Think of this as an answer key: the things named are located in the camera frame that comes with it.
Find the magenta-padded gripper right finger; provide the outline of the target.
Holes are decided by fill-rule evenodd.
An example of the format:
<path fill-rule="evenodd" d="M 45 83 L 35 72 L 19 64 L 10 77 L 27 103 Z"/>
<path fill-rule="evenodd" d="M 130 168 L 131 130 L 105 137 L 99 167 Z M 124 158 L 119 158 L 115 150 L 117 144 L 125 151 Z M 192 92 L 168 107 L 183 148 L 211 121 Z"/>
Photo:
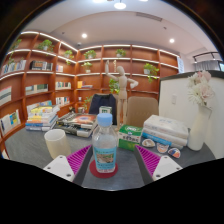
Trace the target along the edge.
<path fill-rule="evenodd" d="M 134 155 L 145 184 L 160 180 L 182 169 L 182 167 L 169 156 L 159 156 L 139 145 L 135 146 Z"/>

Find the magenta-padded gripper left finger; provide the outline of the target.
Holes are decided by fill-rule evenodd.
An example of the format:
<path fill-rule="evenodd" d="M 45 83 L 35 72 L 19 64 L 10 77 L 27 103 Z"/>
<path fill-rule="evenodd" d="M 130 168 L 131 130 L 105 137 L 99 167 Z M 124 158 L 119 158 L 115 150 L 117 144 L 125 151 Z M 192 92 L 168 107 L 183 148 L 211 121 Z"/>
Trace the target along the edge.
<path fill-rule="evenodd" d="M 69 156 L 59 155 L 44 170 L 81 186 L 92 155 L 92 146 L 88 145 Z"/>

